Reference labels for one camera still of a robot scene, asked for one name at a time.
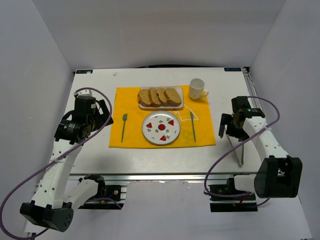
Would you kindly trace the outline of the metal tongs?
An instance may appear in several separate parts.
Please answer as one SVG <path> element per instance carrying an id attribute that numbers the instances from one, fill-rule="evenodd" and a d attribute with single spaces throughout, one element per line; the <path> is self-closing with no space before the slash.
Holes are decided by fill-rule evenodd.
<path id="1" fill-rule="evenodd" d="M 236 145 L 240 144 L 241 142 L 232 136 L 226 135 L 227 141 L 231 148 L 234 148 Z M 237 165 L 242 168 L 244 166 L 244 153 L 245 153 L 245 146 L 242 145 L 237 149 L 232 151 L 232 154 L 236 160 Z"/>

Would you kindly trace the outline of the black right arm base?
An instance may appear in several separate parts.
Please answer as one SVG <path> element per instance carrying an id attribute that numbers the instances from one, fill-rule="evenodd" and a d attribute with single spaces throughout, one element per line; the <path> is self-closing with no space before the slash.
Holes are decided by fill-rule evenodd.
<path id="1" fill-rule="evenodd" d="M 209 191 L 203 193 L 209 196 L 209 206 L 211 213 L 240 213 L 257 212 L 256 196 L 254 194 L 246 196 L 234 196 L 246 194 L 245 191 L 236 190 L 234 186 L 228 184 L 211 184 Z"/>

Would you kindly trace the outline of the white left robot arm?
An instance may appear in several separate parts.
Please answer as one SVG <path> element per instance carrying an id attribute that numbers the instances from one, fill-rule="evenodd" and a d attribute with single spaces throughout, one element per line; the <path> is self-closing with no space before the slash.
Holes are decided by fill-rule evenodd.
<path id="1" fill-rule="evenodd" d="M 50 163 L 30 202 L 23 203 L 20 214 L 30 223 L 43 228 L 65 232 L 74 212 L 90 199 L 106 194 L 104 178 L 89 174 L 69 192 L 65 188 L 85 141 L 113 123 L 104 100 L 93 96 L 77 96 L 74 109 L 61 119 L 54 135 Z"/>

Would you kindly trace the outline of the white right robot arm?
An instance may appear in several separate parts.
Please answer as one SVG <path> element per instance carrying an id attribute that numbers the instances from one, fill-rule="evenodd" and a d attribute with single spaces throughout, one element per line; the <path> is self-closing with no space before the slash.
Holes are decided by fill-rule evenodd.
<path id="1" fill-rule="evenodd" d="M 222 114 L 218 135 L 253 143 L 261 165 L 255 174 L 235 175 L 234 188 L 256 194 L 259 198 L 294 198 L 298 194 L 303 164 L 278 143 L 266 116 L 253 108 L 247 96 L 231 100 L 232 114 Z"/>

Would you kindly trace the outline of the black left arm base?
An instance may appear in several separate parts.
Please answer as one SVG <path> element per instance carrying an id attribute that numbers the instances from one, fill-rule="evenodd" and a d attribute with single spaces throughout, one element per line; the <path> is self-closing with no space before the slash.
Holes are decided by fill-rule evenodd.
<path id="1" fill-rule="evenodd" d="M 125 185 L 106 185 L 106 192 L 103 198 L 110 200 L 98 200 L 84 203 L 80 209 L 82 210 L 120 210 L 118 205 L 122 208 L 127 194 L 127 187 Z"/>

